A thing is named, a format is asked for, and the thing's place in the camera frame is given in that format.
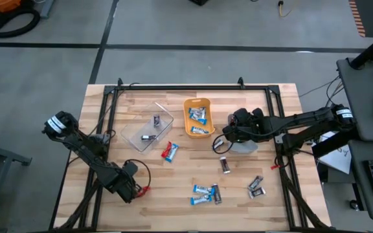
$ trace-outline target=wooden workbench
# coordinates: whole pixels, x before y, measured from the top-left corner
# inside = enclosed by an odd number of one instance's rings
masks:
[[[302,112],[295,84],[280,84],[284,111],[287,115]],[[103,85],[89,85],[85,94],[80,129],[89,133],[98,120]],[[207,139],[190,139],[184,129],[183,102],[187,98],[205,97],[211,101],[212,119],[216,132]],[[158,102],[174,117],[172,130],[147,155],[131,149],[120,136],[120,130],[144,106]],[[118,100],[109,161],[119,166],[126,159],[144,161],[152,172],[152,190],[144,197],[126,204],[117,194],[104,190],[98,230],[113,231],[245,231],[288,230],[286,208],[278,170],[271,170],[276,156],[273,141],[259,143],[259,149],[250,155],[226,153],[231,173],[223,174],[219,155],[211,150],[214,138],[226,125],[227,115],[245,107],[252,111],[260,107],[268,115],[266,95],[263,91],[126,91]],[[180,145],[172,163],[161,157],[168,140]],[[295,156],[302,194],[319,218],[330,225],[316,165],[311,155]],[[80,159],[67,169],[55,227],[63,224],[82,200],[88,166]],[[247,185],[256,175],[264,176],[265,196],[250,199]],[[135,175],[140,185],[148,182],[148,173],[141,164]],[[222,204],[205,203],[191,206],[194,184],[210,186],[218,183]],[[292,201],[297,225],[297,208]],[[88,224],[91,220],[89,211]]]

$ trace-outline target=plastic bin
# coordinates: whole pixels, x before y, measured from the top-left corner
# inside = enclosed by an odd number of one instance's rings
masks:
[[[215,128],[212,125],[210,104],[211,102],[207,98],[193,98],[193,99],[188,99],[184,101],[185,131],[189,137],[193,139],[201,139],[201,138],[209,137],[211,134],[215,132]],[[205,125],[197,122],[196,120],[192,120],[191,118],[189,118],[190,107],[206,107],[207,108],[207,115],[206,115],[207,123]],[[210,133],[207,133],[207,134],[192,133],[191,132],[192,126],[205,129]]]
[[[160,118],[160,124],[156,127],[153,125],[154,115],[159,115]],[[145,107],[133,120],[130,120],[120,134],[135,150],[147,154],[168,134],[173,121],[174,118],[169,111],[161,104],[154,102]],[[156,139],[142,141],[141,137],[143,135],[156,135]]]

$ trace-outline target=table frame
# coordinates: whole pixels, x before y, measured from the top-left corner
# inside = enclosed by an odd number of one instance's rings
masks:
[[[194,84],[194,85],[176,85],[176,84],[169,84],[169,85],[124,85],[123,81],[119,79],[117,85],[106,85],[104,87],[104,93],[103,93],[103,99],[102,99],[102,104],[100,108],[100,113],[99,113],[99,125],[96,129],[96,133],[101,133],[102,132],[102,126],[104,124],[104,114],[106,112],[106,105],[107,105],[107,100],[108,96],[112,96],[112,105],[111,109],[109,112],[109,120],[107,123],[107,130],[113,129],[113,120],[115,118],[115,110],[116,110],[116,105],[117,105],[117,99],[119,97],[119,93],[125,91],[125,90],[257,90],[257,91],[264,91],[266,94],[266,100],[267,100],[267,107],[269,111],[270,116],[274,116],[274,107],[273,107],[273,99],[272,96],[276,98],[277,101],[277,108],[278,108],[278,114],[280,117],[285,117],[284,115],[284,108],[282,104],[282,99],[280,95],[280,88],[278,85],[244,85],[243,79],[239,78],[237,84],[231,84],[231,85],[225,85],[225,84]],[[277,133],[285,133],[287,130],[282,130]],[[275,148],[276,148],[276,155],[278,157],[278,163],[283,165],[283,155],[279,153],[279,144],[278,142],[274,141],[275,143]],[[293,157],[289,157],[289,171],[291,174],[291,182],[293,183],[293,193],[296,191],[299,196],[301,197],[301,190],[300,190],[300,184],[299,184],[299,179],[297,177],[297,170],[295,166],[295,161]],[[282,183],[282,191],[283,191],[283,197],[284,197],[284,203],[286,206],[286,214],[287,214],[287,219],[289,223],[289,230],[290,231],[300,231],[300,230],[313,230],[314,232],[326,232],[329,229],[314,229],[314,228],[308,228],[308,222],[306,219],[306,214],[303,211],[303,208],[301,207],[299,202],[297,202],[297,208],[299,211],[299,216],[300,216],[300,225],[301,227],[296,227],[295,225],[295,218],[293,215],[293,208],[291,205],[291,199],[289,195],[289,188],[286,186],[286,182],[289,180],[289,177],[286,173],[285,169],[279,169],[280,172],[280,178],[281,178],[281,183]],[[54,207],[54,212],[52,215],[51,223],[49,230],[55,230],[55,232],[96,232],[97,230],[97,224],[98,224],[98,216],[100,213],[100,205],[101,205],[101,200],[102,200],[102,190],[103,187],[99,187],[97,192],[96,192],[96,198],[95,198],[95,203],[94,203],[94,209],[93,209],[93,217],[91,221],[91,225],[87,226],[86,225],[86,220],[87,220],[87,206],[84,208],[84,210],[80,214],[80,222],[78,224],[78,228],[66,228],[66,229],[54,229],[54,220],[56,217],[58,205],[60,203],[60,197],[63,189],[63,184],[65,180],[65,174],[67,173],[67,167],[64,171],[63,175],[63,181],[62,185],[60,187],[60,191],[58,194],[56,206]],[[93,182],[94,182],[94,176],[95,173],[92,169],[89,170],[88,176],[87,176],[87,182],[86,182],[86,187],[85,187],[85,197],[89,193],[90,189],[93,187]],[[310,210],[310,208],[306,205],[304,205],[304,209]]]

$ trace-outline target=gray floor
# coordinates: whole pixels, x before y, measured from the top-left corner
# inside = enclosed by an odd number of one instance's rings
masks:
[[[51,18],[32,32],[0,42],[100,43],[112,0],[57,0]],[[28,16],[13,21],[14,28]],[[301,0],[280,19],[269,0],[120,0],[108,43],[364,48],[346,0]],[[47,229],[67,159],[62,145],[40,132],[60,110],[78,117],[97,49],[0,48],[0,147],[33,157],[13,166],[0,196],[0,228]],[[296,83],[300,94],[337,76],[346,53],[226,52],[106,49],[96,83]],[[301,98],[304,111],[323,106],[326,88]],[[347,105],[344,93],[334,98]],[[366,212],[349,209],[349,185],[326,184],[332,225],[373,230]]]

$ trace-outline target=black hose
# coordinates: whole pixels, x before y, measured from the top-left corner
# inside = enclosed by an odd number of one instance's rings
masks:
[[[34,27],[37,26],[38,22],[40,22],[40,13],[32,8],[18,9],[12,13],[8,13],[6,15],[6,22],[9,22],[10,20],[22,14],[32,14],[33,15],[32,21],[28,25],[25,25],[25,27],[15,29],[10,32],[0,32],[0,38],[12,38],[12,37],[25,34],[31,31]]]

